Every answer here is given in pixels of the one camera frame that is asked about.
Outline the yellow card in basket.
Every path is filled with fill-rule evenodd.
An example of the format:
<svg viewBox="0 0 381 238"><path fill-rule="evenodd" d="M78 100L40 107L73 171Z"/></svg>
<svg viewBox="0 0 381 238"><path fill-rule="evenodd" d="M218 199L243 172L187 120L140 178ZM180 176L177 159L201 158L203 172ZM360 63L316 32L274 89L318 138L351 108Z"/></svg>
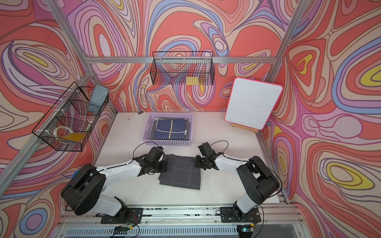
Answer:
<svg viewBox="0 0 381 238"><path fill-rule="evenodd" d="M78 143L78 142L81 142L83 139L85 139L85 137L86 137L86 134L84 133L70 133L70 134L62 136L61 139Z"/></svg>

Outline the grey sponge block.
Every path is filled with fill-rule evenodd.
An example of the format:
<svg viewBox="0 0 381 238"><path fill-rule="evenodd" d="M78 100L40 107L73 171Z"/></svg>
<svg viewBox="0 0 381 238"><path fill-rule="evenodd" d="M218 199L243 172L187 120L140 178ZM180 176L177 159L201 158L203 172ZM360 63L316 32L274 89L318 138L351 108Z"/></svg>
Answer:
<svg viewBox="0 0 381 238"><path fill-rule="evenodd" d="M109 89L107 87L104 87L102 85L96 85L92 91L89 103L90 105L94 107L100 108L104 104L108 95L109 95Z"/></svg>

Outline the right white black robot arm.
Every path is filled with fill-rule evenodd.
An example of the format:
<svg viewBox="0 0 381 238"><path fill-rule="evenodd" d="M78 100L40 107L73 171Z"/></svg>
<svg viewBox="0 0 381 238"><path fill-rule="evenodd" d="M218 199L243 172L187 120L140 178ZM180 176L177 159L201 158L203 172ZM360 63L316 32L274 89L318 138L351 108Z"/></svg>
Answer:
<svg viewBox="0 0 381 238"><path fill-rule="evenodd" d="M245 193L232 206L232 215L242 221L250 212L281 190L281 179L260 157L249 159L229 157L224 152L216 153L207 142L198 147L195 166L207 170L215 169L238 175Z"/></svg>

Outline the white tape roll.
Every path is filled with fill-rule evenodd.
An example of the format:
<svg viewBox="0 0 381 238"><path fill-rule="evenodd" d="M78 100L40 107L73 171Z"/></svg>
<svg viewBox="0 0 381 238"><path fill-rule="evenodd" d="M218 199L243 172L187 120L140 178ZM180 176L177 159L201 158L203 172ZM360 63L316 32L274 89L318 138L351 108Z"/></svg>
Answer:
<svg viewBox="0 0 381 238"><path fill-rule="evenodd" d="M73 130L67 126L56 127L53 131L54 137L62 137L70 133L73 133Z"/></svg>

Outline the navy yellow-striped pillowcase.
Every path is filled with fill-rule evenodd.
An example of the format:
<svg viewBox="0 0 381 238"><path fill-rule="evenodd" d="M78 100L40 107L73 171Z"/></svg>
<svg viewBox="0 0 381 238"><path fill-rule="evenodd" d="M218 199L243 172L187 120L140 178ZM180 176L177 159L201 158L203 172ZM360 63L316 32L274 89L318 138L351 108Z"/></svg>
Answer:
<svg viewBox="0 0 381 238"><path fill-rule="evenodd" d="M156 119L155 121L153 139L185 140L188 132L185 119Z"/></svg>

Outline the purple plastic basket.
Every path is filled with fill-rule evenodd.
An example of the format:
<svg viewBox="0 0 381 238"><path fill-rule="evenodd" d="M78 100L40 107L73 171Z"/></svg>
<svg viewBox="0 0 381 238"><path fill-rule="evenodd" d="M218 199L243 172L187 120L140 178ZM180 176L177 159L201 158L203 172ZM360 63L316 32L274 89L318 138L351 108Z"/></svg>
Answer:
<svg viewBox="0 0 381 238"><path fill-rule="evenodd" d="M185 140L156 140L153 139L156 119L185 119L187 121L187 135ZM146 128L143 134L143 140L149 144L167 145L167 146L189 146L192 141L192 114L189 113L151 113L148 117Z"/></svg>

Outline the pink-framed whiteboard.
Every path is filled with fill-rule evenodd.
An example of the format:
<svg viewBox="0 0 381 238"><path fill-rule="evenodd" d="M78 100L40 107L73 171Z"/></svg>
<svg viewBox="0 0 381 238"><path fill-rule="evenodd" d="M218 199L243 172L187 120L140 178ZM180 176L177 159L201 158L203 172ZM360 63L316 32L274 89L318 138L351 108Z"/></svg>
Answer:
<svg viewBox="0 0 381 238"><path fill-rule="evenodd" d="M282 85L235 78L225 114L225 121L260 131L275 108Z"/></svg>

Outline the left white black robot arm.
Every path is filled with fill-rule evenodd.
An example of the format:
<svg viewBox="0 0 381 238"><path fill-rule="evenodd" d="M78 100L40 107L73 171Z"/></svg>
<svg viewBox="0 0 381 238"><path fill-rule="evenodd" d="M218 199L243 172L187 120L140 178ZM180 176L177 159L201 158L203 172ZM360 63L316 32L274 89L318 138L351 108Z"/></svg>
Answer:
<svg viewBox="0 0 381 238"><path fill-rule="evenodd" d="M111 218L124 220L131 216L127 205L118 197L104 194L112 183L143 175L166 172L163 147L152 147L147 154L130 161L106 167L92 164L82 166L61 191L61 197L76 215L94 211Z"/></svg>

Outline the wooden whiteboard stand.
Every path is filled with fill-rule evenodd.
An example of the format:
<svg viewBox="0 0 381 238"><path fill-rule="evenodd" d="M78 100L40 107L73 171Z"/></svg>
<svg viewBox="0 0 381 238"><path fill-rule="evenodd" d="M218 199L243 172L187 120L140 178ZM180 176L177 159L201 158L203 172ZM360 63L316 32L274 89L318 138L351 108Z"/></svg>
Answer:
<svg viewBox="0 0 381 238"><path fill-rule="evenodd" d="M241 125L238 125L238 124L233 124L231 123L231 126L233 128L238 128L238 129L242 129L242 130L246 130L246 131L251 131L252 133L258 133L259 131L256 130L256 129L253 129L253 128L249 128L249 127L246 127L246 126L241 126Z"/></svg>

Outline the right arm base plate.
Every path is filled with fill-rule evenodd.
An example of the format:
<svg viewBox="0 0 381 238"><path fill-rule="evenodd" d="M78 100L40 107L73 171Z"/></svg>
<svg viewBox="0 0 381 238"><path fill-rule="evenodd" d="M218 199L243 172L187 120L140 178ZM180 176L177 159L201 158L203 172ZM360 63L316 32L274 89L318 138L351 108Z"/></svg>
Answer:
<svg viewBox="0 0 381 238"><path fill-rule="evenodd" d="M257 224L262 221L260 212L257 208L253 208L248 213L244 213L238 207L220 207L216 214L221 217L222 223Z"/></svg>

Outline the aluminium front rail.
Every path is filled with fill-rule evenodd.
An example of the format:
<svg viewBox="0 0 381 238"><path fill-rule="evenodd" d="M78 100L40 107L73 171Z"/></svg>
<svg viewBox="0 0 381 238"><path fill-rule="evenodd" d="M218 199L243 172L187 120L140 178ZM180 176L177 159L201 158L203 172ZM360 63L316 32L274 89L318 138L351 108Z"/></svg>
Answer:
<svg viewBox="0 0 381 238"><path fill-rule="evenodd" d="M264 204L259 208L261 222L222 223L216 213L221 205L143 206L141 223L114 234L118 226L101 224L101 215L64 215L52 231L52 238L310 238L306 222L295 205Z"/></svg>

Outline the white remote control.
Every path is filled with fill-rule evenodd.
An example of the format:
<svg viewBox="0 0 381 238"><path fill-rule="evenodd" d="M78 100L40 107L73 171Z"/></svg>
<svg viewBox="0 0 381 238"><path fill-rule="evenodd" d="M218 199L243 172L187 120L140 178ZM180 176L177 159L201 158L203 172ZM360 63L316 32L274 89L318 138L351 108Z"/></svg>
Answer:
<svg viewBox="0 0 381 238"><path fill-rule="evenodd" d="M146 114L146 112L144 110L140 110L140 111L134 113L133 115L129 116L127 118L127 121L131 123L131 122L135 121L136 119L140 118L141 116L143 116L144 114Z"/></svg>

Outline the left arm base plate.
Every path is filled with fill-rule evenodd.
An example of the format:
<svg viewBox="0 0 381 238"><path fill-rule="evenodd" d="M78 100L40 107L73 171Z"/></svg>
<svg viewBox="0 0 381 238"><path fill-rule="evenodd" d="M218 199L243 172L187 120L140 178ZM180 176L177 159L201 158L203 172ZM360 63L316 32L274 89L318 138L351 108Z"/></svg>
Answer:
<svg viewBox="0 0 381 238"><path fill-rule="evenodd" d="M142 214L142 208L123 207L115 216L103 215L101 217L101 224L140 224Z"/></svg>

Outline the green circuit board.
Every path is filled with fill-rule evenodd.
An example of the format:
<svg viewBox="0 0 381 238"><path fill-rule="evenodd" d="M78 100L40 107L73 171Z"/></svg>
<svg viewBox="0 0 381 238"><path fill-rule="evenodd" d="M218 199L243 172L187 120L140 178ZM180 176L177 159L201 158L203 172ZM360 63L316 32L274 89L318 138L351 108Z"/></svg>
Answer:
<svg viewBox="0 0 381 238"><path fill-rule="evenodd" d="M133 226L118 226L114 229L114 234L122 234L133 228L134 228Z"/></svg>

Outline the dark grey pillowcase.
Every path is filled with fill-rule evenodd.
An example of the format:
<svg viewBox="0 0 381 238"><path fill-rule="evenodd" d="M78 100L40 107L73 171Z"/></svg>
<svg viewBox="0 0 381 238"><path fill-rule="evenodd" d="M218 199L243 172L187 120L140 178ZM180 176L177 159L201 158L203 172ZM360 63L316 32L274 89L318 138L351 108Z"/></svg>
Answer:
<svg viewBox="0 0 381 238"><path fill-rule="evenodd" d="M195 157L166 155L167 170L161 173L160 185L200 190L201 171L195 166Z"/></svg>

